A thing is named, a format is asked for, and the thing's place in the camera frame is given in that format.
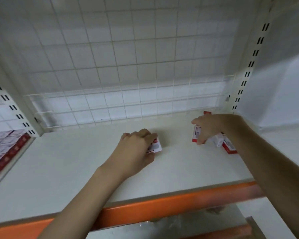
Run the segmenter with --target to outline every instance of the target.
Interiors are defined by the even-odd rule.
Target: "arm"
[[[279,215],[299,239],[299,166],[231,114],[204,115],[192,121],[202,127],[197,144],[224,132]]]
[[[124,133],[108,160],[38,238],[85,238],[117,187],[154,161],[154,153],[145,152],[156,137],[156,133],[151,134],[146,129]]]

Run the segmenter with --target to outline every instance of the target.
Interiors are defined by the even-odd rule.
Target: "shelf surface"
[[[239,155],[211,141],[191,142],[200,112],[46,133],[37,138],[0,183],[0,222],[61,211],[116,147],[124,132],[157,132],[163,151],[109,199],[120,202],[252,179]],[[264,137],[299,164],[299,127]]]

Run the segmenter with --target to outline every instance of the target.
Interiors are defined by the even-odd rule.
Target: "hand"
[[[154,153],[146,154],[150,144],[157,138],[157,133],[150,133],[147,129],[139,132],[124,133],[119,144],[102,165],[123,179],[127,179],[154,161]]]
[[[220,132],[225,132],[227,125],[233,125],[235,121],[243,119],[233,114],[205,114],[192,120],[192,124],[201,127],[201,133],[198,137],[197,144],[201,145],[206,139],[215,136]]]

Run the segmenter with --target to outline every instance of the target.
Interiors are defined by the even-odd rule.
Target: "white wire grid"
[[[0,36],[23,69],[13,82],[43,126],[84,127],[217,106],[255,3],[0,0]]]

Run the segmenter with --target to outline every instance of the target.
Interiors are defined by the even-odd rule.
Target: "forearm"
[[[223,122],[251,174],[280,216],[299,238],[299,166],[255,133],[242,118]]]
[[[107,167],[99,167],[38,238],[85,238],[108,198],[123,181],[121,176]]]

